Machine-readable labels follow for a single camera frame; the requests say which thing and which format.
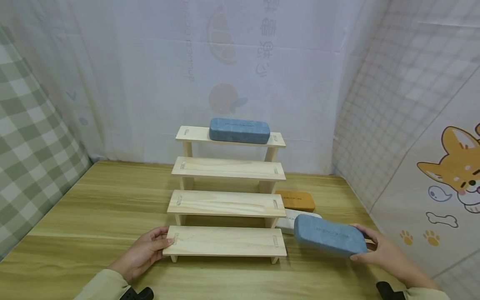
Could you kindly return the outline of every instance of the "white backdrop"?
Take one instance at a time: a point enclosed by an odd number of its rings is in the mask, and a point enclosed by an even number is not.
[[[455,300],[480,295],[479,69],[480,1],[392,0],[334,142],[337,174]]]
[[[264,120],[286,171],[328,174],[381,0],[0,0],[2,22],[92,159],[173,163],[181,125]],[[205,157],[264,149],[195,145]]]

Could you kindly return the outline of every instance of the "orange illustration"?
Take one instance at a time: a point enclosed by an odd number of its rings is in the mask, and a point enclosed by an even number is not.
[[[237,63],[235,46],[232,43],[230,28],[222,5],[217,7],[208,18],[206,31],[212,55],[226,65]]]
[[[400,233],[400,238],[403,239],[403,242],[410,246],[413,244],[413,236],[405,230],[402,230],[402,233]]]
[[[480,124],[476,127],[480,135]],[[457,127],[442,134],[446,155],[438,164],[419,162],[418,168],[435,181],[452,187],[459,201],[471,213],[480,213],[480,142]]]
[[[435,234],[433,231],[428,231],[426,230],[425,233],[423,234],[423,237],[427,240],[427,242],[432,245],[432,246],[438,246],[440,245],[440,237]]]
[[[214,112],[230,113],[232,104],[239,98],[237,90],[231,84],[217,84],[208,96],[208,102]]]

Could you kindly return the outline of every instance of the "hand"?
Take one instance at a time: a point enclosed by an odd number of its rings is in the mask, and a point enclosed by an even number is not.
[[[367,242],[367,248],[372,252],[352,255],[351,260],[365,264],[375,264],[395,276],[407,288],[440,289],[389,238],[380,232],[358,224],[352,226],[360,230],[364,237],[372,240],[373,243]]]
[[[127,282],[136,279],[162,259],[163,249],[173,244],[173,239],[167,239],[167,232],[168,226],[164,226],[143,234],[108,269],[120,273]]]

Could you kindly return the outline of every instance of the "black object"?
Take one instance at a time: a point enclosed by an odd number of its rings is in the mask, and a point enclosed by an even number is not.
[[[376,286],[383,300],[405,300],[403,292],[394,292],[390,284],[386,281],[379,281]]]
[[[120,300],[153,300],[153,291],[151,288],[144,288],[137,294],[137,292],[130,287]]]

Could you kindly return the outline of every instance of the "wooden leg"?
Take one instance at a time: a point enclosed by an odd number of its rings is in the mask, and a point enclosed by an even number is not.
[[[258,191],[263,194],[275,194],[275,181],[260,181],[258,183]]]
[[[265,161],[275,161],[278,148],[267,148],[267,154],[265,155]]]
[[[193,178],[192,177],[180,177],[180,189],[181,190],[191,190],[191,189],[193,189]]]
[[[183,142],[183,156],[184,157],[193,157],[192,143],[191,142]]]
[[[187,219],[186,215],[175,215],[175,222],[178,226],[185,225],[185,220]]]
[[[278,218],[265,218],[266,228],[275,228]]]

